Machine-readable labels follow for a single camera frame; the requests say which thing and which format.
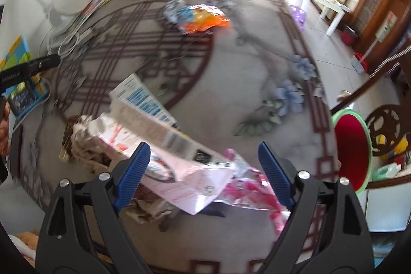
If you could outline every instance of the wooden chair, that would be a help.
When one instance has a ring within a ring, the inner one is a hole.
[[[392,60],[385,64],[381,70],[363,86],[361,86],[352,95],[343,100],[340,104],[331,110],[335,114],[342,108],[357,100],[365,92],[367,92],[377,81],[383,77],[397,62],[402,68],[408,86],[411,83],[411,39],[407,38],[400,50],[410,49],[410,51],[396,60]],[[405,95],[401,105],[383,105],[374,110],[365,120],[370,131],[371,142],[373,146],[373,156],[382,156],[392,151],[401,141],[402,137],[407,135],[408,148],[411,149],[411,91]],[[378,138],[384,135],[386,137],[385,144],[378,144]]]

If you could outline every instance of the barcode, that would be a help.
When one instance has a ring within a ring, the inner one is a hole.
[[[181,158],[185,158],[186,150],[190,142],[180,137],[178,134],[171,133],[167,143],[166,149],[174,154],[177,154]]]

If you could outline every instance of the orange plastic bag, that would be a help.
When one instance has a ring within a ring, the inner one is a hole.
[[[187,20],[179,24],[179,29],[185,34],[194,33],[196,31],[204,32],[214,26],[231,27],[230,19],[215,6],[204,4],[189,6],[192,12],[192,20]]]

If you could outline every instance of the dining table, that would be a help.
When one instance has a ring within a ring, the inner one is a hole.
[[[111,0],[81,27],[93,42],[49,74],[51,96],[23,122],[20,181],[46,210],[63,178],[96,178],[73,157],[61,159],[67,120],[94,118],[110,108],[109,93],[135,73],[206,147],[238,152],[262,171],[258,145],[318,179],[338,176],[337,146],[323,84],[311,51],[285,0],[184,0],[219,8],[229,26],[182,34],[167,21],[170,0]],[[219,215],[180,212],[167,231],[162,220],[120,219],[155,273],[253,273],[277,238],[268,211],[212,203]],[[103,245],[91,208],[93,240]],[[324,208],[318,207],[303,251],[314,247]]]

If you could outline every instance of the white table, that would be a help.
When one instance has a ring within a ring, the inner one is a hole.
[[[340,23],[341,19],[344,17],[344,13],[345,13],[344,11],[348,12],[349,9],[346,6],[337,2],[336,0],[315,0],[315,1],[324,5],[324,9],[320,15],[321,19],[325,18],[329,9],[337,13],[337,15],[335,16],[334,20],[332,21],[330,27],[328,28],[326,32],[328,36],[331,36],[332,33],[334,33],[335,29],[337,28],[338,24]],[[310,0],[303,0],[303,3],[301,4],[301,9],[303,11],[306,11],[309,3],[310,3]]]

